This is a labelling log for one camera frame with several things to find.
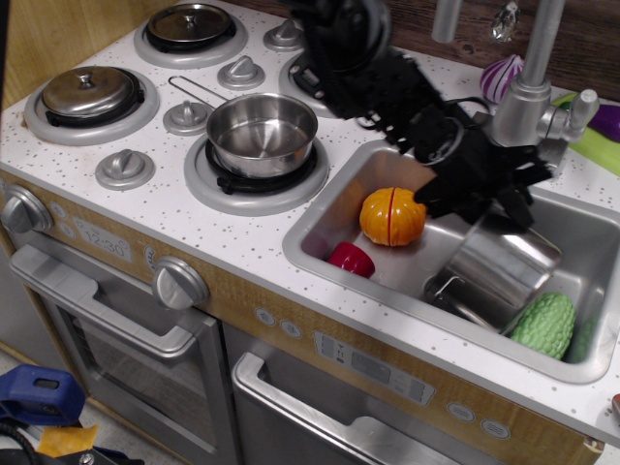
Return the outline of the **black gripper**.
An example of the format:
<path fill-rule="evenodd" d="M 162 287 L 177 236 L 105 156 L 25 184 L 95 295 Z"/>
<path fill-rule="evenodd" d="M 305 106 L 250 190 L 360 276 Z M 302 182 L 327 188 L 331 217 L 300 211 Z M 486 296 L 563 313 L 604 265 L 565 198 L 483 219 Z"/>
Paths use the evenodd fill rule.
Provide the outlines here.
<path fill-rule="evenodd" d="M 537 147 L 496 145 L 480 126 L 467 127 L 456 118 L 424 120 L 414 130 L 414 154 L 435 173 L 415 193 L 434 218 L 449 213 L 477 218 L 496 203 L 520 228 L 530 228 L 529 187 L 551 177 Z"/>

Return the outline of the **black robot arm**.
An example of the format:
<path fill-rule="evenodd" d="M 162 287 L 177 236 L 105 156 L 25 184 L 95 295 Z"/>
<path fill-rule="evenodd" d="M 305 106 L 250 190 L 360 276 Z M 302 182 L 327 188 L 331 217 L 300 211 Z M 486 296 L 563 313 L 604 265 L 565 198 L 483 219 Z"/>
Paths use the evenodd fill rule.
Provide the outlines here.
<path fill-rule="evenodd" d="M 455 213 L 474 223 L 493 203 L 520 228 L 534 223 L 529 186 L 550 171 L 532 144 L 501 147 L 455 100 L 446 101 L 416 61 L 393 47 L 382 1 L 291 1 L 308 58 L 328 109 L 365 118 L 399 152 L 435 176 L 414 199 L 433 218 Z"/>

